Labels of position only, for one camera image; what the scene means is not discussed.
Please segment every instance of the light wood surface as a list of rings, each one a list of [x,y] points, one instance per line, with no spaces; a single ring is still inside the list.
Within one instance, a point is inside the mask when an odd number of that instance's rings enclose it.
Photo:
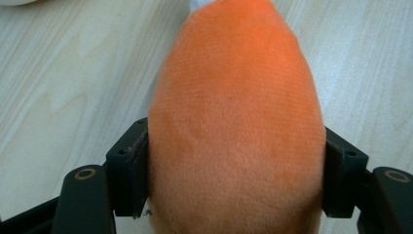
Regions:
[[[413,1],[275,0],[312,68],[324,123],[413,174]],[[58,196],[146,116],[185,0],[49,0],[0,7],[0,215]],[[319,233],[357,233],[324,218]],[[151,233],[147,217],[118,233]]]

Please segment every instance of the fuzzy orange surface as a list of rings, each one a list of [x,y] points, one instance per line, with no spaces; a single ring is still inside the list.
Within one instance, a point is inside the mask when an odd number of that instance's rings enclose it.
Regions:
[[[268,0],[183,24],[148,115],[156,233],[314,233],[325,129],[297,39]]]

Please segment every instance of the stuffed toy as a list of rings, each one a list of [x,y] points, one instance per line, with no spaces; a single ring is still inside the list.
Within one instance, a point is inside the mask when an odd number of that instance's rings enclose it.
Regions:
[[[190,3],[148,114],[155,233],[317,233],[325,128],[296,37],[269,0]]]

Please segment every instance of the plush carrot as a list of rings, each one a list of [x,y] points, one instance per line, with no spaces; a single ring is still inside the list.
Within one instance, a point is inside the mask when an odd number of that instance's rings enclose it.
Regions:
[[[269,0],[183,24],[149,115],[156,233],[315,233],[324,126],[298,42]]]

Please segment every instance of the orange plush toy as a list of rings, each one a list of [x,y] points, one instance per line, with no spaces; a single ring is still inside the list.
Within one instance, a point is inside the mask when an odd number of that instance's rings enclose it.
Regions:
[[[316,233],[325,129],[311,71],[269,0],[183,24],[148,115],[156,233]]]

